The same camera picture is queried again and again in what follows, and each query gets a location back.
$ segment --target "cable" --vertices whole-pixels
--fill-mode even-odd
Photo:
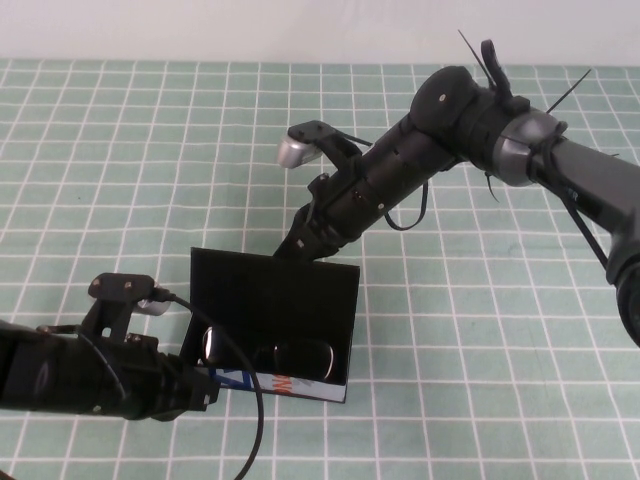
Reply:
[[[129,382],[127,381],[125,376],[122,375],[122,371],[117,366],[117,363],[113,361],[113,358],[111,358],[109,352],[101,347],[101,344],[99,343],[100,340],[98,340],[97,338],[92,338],[92,336],[87,332],[83,332],[80,326],[77,326],[76,334],[78,335],[78,338],[80,340],[84,340],[89,345],[89,347],[91,347],[100,361],[107,368],[107,371],[116,384],[116,388],[120,392],[122,401],[125,401],[131,395],[131,387],[129,386]]]
[[[490,90],[495,90],[496,89],[496,84],[493,83],[493,78],[491,78],[491,75],[489,74],[489,71],[487,70],[487,67],[485,67],[484,63],[482,63],[482,60],[480,60],[480,57],[478,56],[478,54],[476,53],[476,51],[473,49],[473,47],[471,46],[471,44],[468,42],[467,37],[465,37],[462,32],[460,31],[460,29],[458,29],[458,33],[460,34],[460,36],[462,37],[462,39],[464,40],[464,43],[467,44],[467,46],[469,47],[469,50],[471,50],[471,53],[473,53],[473,56],[475,57],[476,61],[478,62],[478,65],[480,65],[480,68],[482,69],[482,71],[484,72],[484,74],[487,77],[487,81],[489,82],[489,89]]]
[[[555,157],[553,156],[552,150],[556,142],[562,138],[562,134],[564,133],[566,128],[566,122],[560,122],[555,131],[549,137],[542,140],[542,142],[536,145],[533,151],[541,152],[545,171],[547,172],[549,183],[551,184],[551,191],[554,192],[558,197],[560,197],[560,200],[562,200],[562,203],[567,209],[567,212],[576,223],[576,226],[593,250],[593,253],[596,255],[596,257],[598,257],[598,260],[600,260],[600,263],[606,269],[609,260],[607,259],[606,254],[602,251],[600,244],[589,230],[589,227],[587,227],[587,225],[584,223],[584,220],[582,220],[582,217],[576,210],[575,205],[573,205],[569,200],[567,191],[562,185],[562,176],[560,175],[560,172],[558,172],[558,169],[555,165]]]
[[[224,328],[222,328],[222,326],[218,325],[215,321],[213,321],[206,313],[194,307],[189,302],[178,297],[174,293],[169,294],[168,301],[175,302],[178,305],[183,306],[187,310],[190,310],[198,318],[198,320],[200,320],[203,323],[206,323],[211,328],[215,329],[216,334],[220,335],[220,337],[227,343],[227,345],[233,351],[233,353],[236,354],[238,359],[242,362],[245,369],[249,373],[249,376],[251,377],[251,381],[253,382],[253,387],[256,394],[256,400],[258,402],[258,427],[256,431],[256,439],[253,444],[251,453],[249,454],[247,461],[242,467],[242,470],[240,470],[240,473],[238,473],[238,475],[235,477],[235,480],[241,480],[249,472],[249,470],[251,469],[251,466],[253,465],[258,455],[258,451],[260,450],[260,444],[262,443],[262,435],[264,433],[264,401],[262,398],[262,389],[260,387],[260,382],[258,380],[258,374],[256,373],[255,369],[251,365],[251,362],[249,361],[247,356],[242,352],[240,347],[238,347],[238,345],[231,339],[231,337],[229,337],[227,332],[224,331]]]
[[[409,225],[408,227],[401,227],[400,225],[395,223],[388,212],[384,214],[384,219],[387,221],[389,226],[394,230],[397,230],[399,232],[406,232],[407,230],[411,230],[413,227],[415,227],[422,221],[425,213],[427,213],[428,198],[429,198],[429,183],[427,182],[422,186],[422,200],[420,201],[420,215],[418,215],[418,220],[416,220],[415,223]]]
[[[562,94],[562,96],[561,96],[558,100],[556,100],[556,102],[555,102],[553,105],[551,105],[551,106],[548,108],[547,113],[551,113],[551,112],[553,112],[553,110],[554,110],[558,105],[560,105],[560,104],[563,102],[563,100],[569,96],[569,94],[570,94],[571,92],[573,92],[576,88],[578,88],[578,85],[580,85],[580,83],[582,83],[582,80],[584,80],[585,78],[587,78],[587,75],[589,75],[589,73],[591,73],[591,69],[587,70],[587,72],[586,72],[582,77],[580,77],[580,80],[578,80],[576,83],[574,83],[573,85],[571,85],[571,88],[569,88],[569,90],[567,90],[566,92],[564,92],[564,93]]]
[[[349,135],[348,133],[342,132],[340,130],[336,130],[336,133],[346,138],[347,140],[351,140],[352,142],[359,143],[361,145],[364,145],[365,147],[373,146],[373,143],[369,142],[368,140],[363,140],[361,138],[354,137],[353,135]]]

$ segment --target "black cardboard box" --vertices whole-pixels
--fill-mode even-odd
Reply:
[[[353,265],[191,250],[191,303],[225,328],[273,394],[345,401],[359,279]],[[207,330],[192,318],[180,354],[189,363],[201,358]],[[215,332],[208,338],[211,376],[252,390]]]

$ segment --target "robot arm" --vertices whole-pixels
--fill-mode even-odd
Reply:
[[[159,353],[156,338],[127,333],[141,305],[147,314],[163,305],[149,302],[162,291],[147,276],[103,274],[89,287],[96,301],[81,325],[0,321],[0,408],[159,421],[205,411],[219,385]]]
[[[312,201],[298,211],[275,256],[334,255],[416,189],[426,189],[435,174],[469,161],[508,185],[535,183],[562,199],[606,269],[622,322],[640,346],[640,167],[564,137],[564,122],[512,95],[491,41],[483,42],[482,54],[488,88],[463,67],[439,70],[366,153],[329,125],[291,127],[279,152],[282,166],[295,168],[320,152],[337,171],[311,182]],[[611,234],[608,258],[578,212]]]

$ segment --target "green grid mat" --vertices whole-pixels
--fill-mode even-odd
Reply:
[[[0,318],[78,322],[104,271],[188,296],[191,246],[272,253],[331,170],[280,169],[286,128],[322,119],[375,140],[438,68],[0,60]],[[507,68],[538,108],[583,71]],[[557,116],[575,141],[637,163],[639,92],[639,69],[598,68]],[[414,230],[380,222],[331,259],[362,266],[347,403],[268,396],[248,478],[639,478],[639,354],[562,204],[499,182],[496,203],[468,166],[431,185]],[[417,192],[396,220],[419,205]],[[172,307],[131,331],[175,352],[188,319]],[[233,478],[254,402],[225,391],[168,424],[2,411],[0,469]]]

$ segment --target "white wall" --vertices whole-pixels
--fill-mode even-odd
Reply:
[[[0,56],[640,65],[638,0],[0,0]]]

